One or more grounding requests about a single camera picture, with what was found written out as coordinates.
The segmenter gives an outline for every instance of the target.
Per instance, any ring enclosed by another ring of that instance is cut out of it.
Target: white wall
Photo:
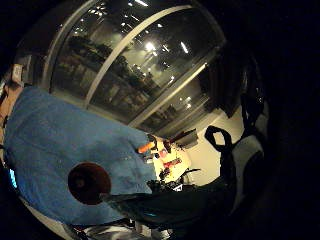
[[[228,131],[232,137],[232,142],[236,142],[240,139],[243,133],[243,123],[241,116],[241,108],[237,110],[234,116],[230,119],[221,112],[215,119],[209,118],[204,119],[197,124],[198,131],[198,145],[193,148],[187,149],[187,153],[191,159],[191,168],[202,169],[199,172],[192,174],[194,183],[201,186],[207,184],[220,175],[220,153],[218,153],[211,144],[204,138],[206,127],[213,125]],[[223,143],[221,136],[217,137],[217,142]]]

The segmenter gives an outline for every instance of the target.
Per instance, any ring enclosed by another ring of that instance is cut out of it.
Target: dark background
[[[1,73],[12,63],[15,48],[26,31],[58,2],[1,1]],[[204,231],[216,239],[317,239],[320,237],[319,2],[200,2],[212,12],[229,40],[248,45],[257,57],[270,102],[270,159],[274,167],[266,188],[234,222],[218,235],[214,228],[201,226],[195,227],[193,234],[199,236],[199,231]],[[41,36],[35,36],[35,41],[41,41]],[[0,239],[57,239],[8,191],[3,177],[0,213]]]

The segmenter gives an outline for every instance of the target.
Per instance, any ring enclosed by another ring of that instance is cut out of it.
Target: round brown object
[[[100,194],[109,194],[111,180],[108,173],[98,164],[81,163],[68,176],[69,191],[79,202],[86,205],[101,203]]]

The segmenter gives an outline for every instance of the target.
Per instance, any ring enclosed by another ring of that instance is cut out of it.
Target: red object
[[[164,148],[159,152],[159,155],[161,158],[165,158],[167,156],[168,152],[167,150]]]

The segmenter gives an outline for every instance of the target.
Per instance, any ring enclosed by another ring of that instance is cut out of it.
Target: metal window mullion
[[[89,92],[87,94],[84,107],[88,108],[91,99],[93,98],[94,93],[96,92],[99,84],[101,83],[104,75],[107,73],[113,62],[116,60],[116,58],[122,53],[122,51],[125,49],[125,47],[136,37],[142,32],[144,29],[146,29],[148,26],[153,24],[154,22],[158,21],[159,19],[170,15],[172,13],[186,10],[186,9],[191,9],[193,8],[191,5],[183,5],[183,6],[177,6],[177,7],[172,7],[168,8],[165,10],[162,10],[151,17],[147,18],[144,20],[142,23],[140,23],[137,27],[135,27],[131,32],[128,33],[128,35],[113,49],[112,53],[109,55],[107,60],[104,62],[102,67],[100,68],[97,76],[93,80],[91,87],[89,89]]]
[[[155,113],[160,107],[166,104],[175,94],[182,90],[188,83],[197,77],[206,67],[207,63],[217,56],[219,47],[211,50],[205,57],[196,63],[188,72],[180,77],[170,88],[162,93],[152,104],[141,112],[134,120],[129,123],[131,127],[137,127],[148,117]]]
[[[68,36],[69,32],[72,30],[74,25],[78,22],[79,18],[85,14],[92,6],[100,2],[100,0],[89,0],[78,8],[76,12],[74,12],[66,22],[64,22],[62,28],[57,33],[55,39],[53,40],[50,49],[49,55],[44,65],[43,70],[43,80],[41,82],[41,88],[47,91],[50,90],[51,79],[53,75],[53,69],[60,52],[60,49],[63,46],[63,43]]]

